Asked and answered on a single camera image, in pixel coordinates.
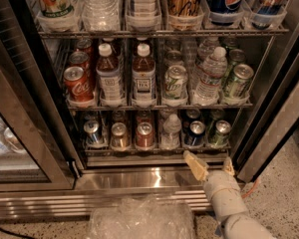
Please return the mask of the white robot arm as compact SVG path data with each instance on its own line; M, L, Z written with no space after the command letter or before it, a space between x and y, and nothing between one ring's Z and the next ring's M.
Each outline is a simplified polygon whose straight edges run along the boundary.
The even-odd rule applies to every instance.
M209 170L208 164L186 150L183 158L196 180L202 182L211 203L223 239L276 239L271 232L249 215L234 168L227 157L220 170Z

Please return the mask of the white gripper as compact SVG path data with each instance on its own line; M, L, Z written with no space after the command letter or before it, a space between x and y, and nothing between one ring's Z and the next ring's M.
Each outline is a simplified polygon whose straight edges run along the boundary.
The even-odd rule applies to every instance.
M224 189L240 190L236 179L233 177L235 170L229 156L224 159L222 170L213 170L209 174L208 164L194 153L186 150L183 153L183 158L195 179L205 181L203 189L207 197L212 197L216 192Z

